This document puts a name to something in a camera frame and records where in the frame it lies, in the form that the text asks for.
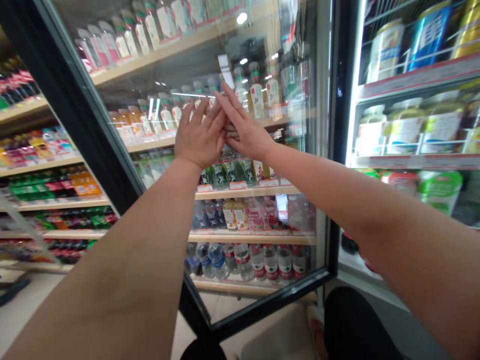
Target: refrigerator door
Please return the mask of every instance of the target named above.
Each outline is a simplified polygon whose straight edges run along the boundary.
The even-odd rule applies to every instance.
[[[50,105],[120,217],[174,161],[185,106],[213,105],[221,81],[276,142],[328,156],[331,2],[28,6],[35,15],[18,46],[29,38],[35,55],[25,61],[43,73]],[[8,10],[11,23],[27,24],[20,8]],[[336,269],[325,214],[281,173],[229,146],[195,181],[180,300],[195,332],[226,339],[292,301],[319,300],[316,288]],[[212,294],[261,300],[219,314]]]

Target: forearm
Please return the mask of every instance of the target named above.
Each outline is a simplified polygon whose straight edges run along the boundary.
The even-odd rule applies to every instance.
[[[200,171],[176,159],[54,289],[5,359],[168,358]]]

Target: can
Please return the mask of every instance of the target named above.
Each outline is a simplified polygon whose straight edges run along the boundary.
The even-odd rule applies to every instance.
[[[396,19],[377,31],[371,45],[367,83],[387,79],[397,73],[395,66],[399,62],[404,30],[402,19]]]
[[[463,15],[450,59],[480,52],[480,1],[471,0]]]
[[[413,32],[407,71],[435,64],[437,55],[428,55],[440,51],[451,13],[451,1],[445,0],[429,7],[420,14]]]

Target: water bottle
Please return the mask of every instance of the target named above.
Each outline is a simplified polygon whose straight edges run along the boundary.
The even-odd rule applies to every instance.
[[[235,260],[240,270],[240,276],[243,281],[250,281],[255,277],[254,268],[250,261],[249,245],[240,243],[235,246]]]
[[[282,244],[278,246],[278,269],[280,270],[282,281],[286,284],[290,284],[294,277],[290,245]]]
[[[218,242],[211,242],[208,247],[208,257],[213,264],[213,272],[218,280],[226,279],[230,275],[229,268],[225,263],[222,245]]]
[[[203,270],[203,275],[206,278],[213,278],[214,274],[214,266],[212,265],[212,261],[209,258],[209,243],[208,242],[199,242],[196,246],[196,256],[200,260],[201,269]]]
[[[225,255],[226,266],[230,271],[230,274],[240,274],[237,261],[235,260],[234,249],[235,246],[230,242],[222,242],[223,254]]]
[[[200,276],[202,274],[202,266],[200,259],[197,256],[197,243],[189,242],[186,248],[186,260],[190,266],[190,270],[194,275]]]
[[[268,282],[270,284],[277,284],[280,280],[277,250],[271,244],[263,245],[263,263],[265,265]]]
[[[262,282],[267,278],[264,266],[264,252],[262,245],[250,244],[250,262],[257,281]]]
[[[307,249],[303,245],[292,245],[293,253],[293,274],[299,280],[305,276],[307,271]]]

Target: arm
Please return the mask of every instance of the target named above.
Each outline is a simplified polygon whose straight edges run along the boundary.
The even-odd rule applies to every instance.
[[[184,111],[175,160],[39,307],[5,359],[169,359],[195,191],[225,114]]]
[[[394,187],[276,144],[223,85],[238,131],[227,142],[284,175],[344,228],[412,313],[455,357],[480,357],[480,238]]]

